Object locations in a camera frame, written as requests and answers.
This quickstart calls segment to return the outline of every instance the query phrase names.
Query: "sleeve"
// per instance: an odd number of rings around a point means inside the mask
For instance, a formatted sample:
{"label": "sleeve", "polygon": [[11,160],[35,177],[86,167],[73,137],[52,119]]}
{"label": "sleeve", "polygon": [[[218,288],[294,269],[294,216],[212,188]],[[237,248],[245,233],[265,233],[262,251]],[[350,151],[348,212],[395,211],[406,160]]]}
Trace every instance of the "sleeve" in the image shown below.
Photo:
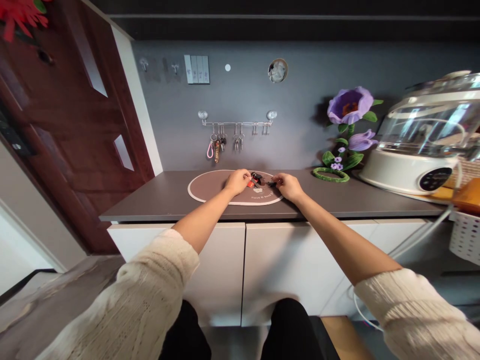
{"label": "sleeve", "polygon": [[480,359],[480,331],[409,269],[358,283],[355,293],[384,330],[399,359]]}
{"label": "sleeve", "polygon": [[198,265],[192,246],[177,231],[164,231],[119,269],[116,282],[37,360],[157,360],[180,312],[185,285]]}

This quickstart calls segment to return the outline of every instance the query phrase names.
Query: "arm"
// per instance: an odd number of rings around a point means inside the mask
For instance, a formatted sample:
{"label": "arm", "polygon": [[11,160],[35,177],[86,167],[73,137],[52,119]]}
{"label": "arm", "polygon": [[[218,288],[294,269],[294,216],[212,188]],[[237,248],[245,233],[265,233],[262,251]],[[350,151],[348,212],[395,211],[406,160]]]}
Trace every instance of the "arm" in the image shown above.
{"label": "arm", "polygon": [[234,196],[245,190],[250,178],[246,169],[234,171],[222,191],[177,222],[172,229],[178,231],[200,254],[225,208]]}
{"label": "arm", "polygon": [[272,178],[282,195],[310,222],[353,285],[402,267],[378,247],[313,201],[296,177],[280,173]]}
{"label": "arm", "polygon": [[400,359],[480,359],[480,332],[448,304],[426,278],[336,219],[302,190],[297,178],[273,177],[330,250],[355,293],[384,329],[385,343]]}
{"label": "arm", "polygon": [[180,312],[185,285],[229,201],[248,182],[247,170],[230,175],[214,198],[164,231],[123,265],[116,282],[68,324],[37,360],[158,359]]}

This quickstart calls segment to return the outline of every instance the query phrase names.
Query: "wall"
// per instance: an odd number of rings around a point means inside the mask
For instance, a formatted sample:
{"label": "wall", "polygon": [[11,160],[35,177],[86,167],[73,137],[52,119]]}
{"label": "wall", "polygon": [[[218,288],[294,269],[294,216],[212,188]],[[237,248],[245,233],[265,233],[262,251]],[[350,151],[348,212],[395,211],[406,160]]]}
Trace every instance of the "wall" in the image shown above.
{"label": "wall", "polygon": [[0,295],[37,269],[52,269],[0,208]]}
{"label": "wall", "polygon": [[[59,273],[73,268],[85,259],[87,257],[85,251],[2,142],[0,142],[0,171],[0,217],[6,219],[9,226],[18,234],[17,240],[12,241],[12,235],[8,235],[6,228],[0,224],[2,239],[5,237],[10,239],[9,246],[28,261],[32,260],[32,252],[26,249],[33,249],[51,264],[49,268],[53,267]],[[30,264],[36,269],[46,266],[35,262]],[[7,273],[8,271],[1,272],[0,278]]]}
{"label": "wall", "polygon": [[[366,87],[385,100],[375,108],[385,114],[408,86],[480,68],[480,48],[473,44],[134,41],[132,47],[166,171],[315,166],[337,135],[324,124],[328,100],[340,89]],[[210,85],[187,84],[184,54],[209,56]],[[140,58],[147,59],[147,72]],[[277,58],[287,61],[288,76],[274,84],[268,68]],[[172,63],[179,64],[178,76]],[[269,110],[278,117],[268,136],[244,129],[241,153],[233,151],[229,129],[227,150],[215,166],[206,158],[212,128],[201,125],[199,110],[207,111],[212,122],[263,122]],[[369,127],[378,123],[365,121],[360,130]]]}

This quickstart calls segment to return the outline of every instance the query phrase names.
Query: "countertop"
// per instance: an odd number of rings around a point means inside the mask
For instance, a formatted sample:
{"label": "countertop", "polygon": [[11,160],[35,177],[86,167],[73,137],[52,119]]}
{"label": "countertop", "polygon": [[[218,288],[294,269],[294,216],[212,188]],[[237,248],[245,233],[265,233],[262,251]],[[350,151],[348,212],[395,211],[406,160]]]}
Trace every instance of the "countertop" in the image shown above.
{"label": "countertop", "polygon": [[[445,207],[400,196],[366,184],[354,177],[343,183],[323,181],[309,170],[265,170],[296,176],[303,190],[339,219],[434,217]],[[102,221],[175,222],[201,203],[190,197],[187,187],[205,171],[164,171],[100,216]],[[304,219],[297,207],[283,199],[271,205],[229,205],[220,220]]]}

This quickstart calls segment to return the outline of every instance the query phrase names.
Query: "white basket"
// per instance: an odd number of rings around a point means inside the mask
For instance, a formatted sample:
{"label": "white basket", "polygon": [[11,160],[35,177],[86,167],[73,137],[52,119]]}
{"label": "white basket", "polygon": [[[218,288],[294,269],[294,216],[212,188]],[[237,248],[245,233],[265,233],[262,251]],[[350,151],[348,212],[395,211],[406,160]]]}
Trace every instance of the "white basket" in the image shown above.
{"label": "white basket", "polygon": [[480,217],[463,212],[455,213],[450,251],[480,266]]}

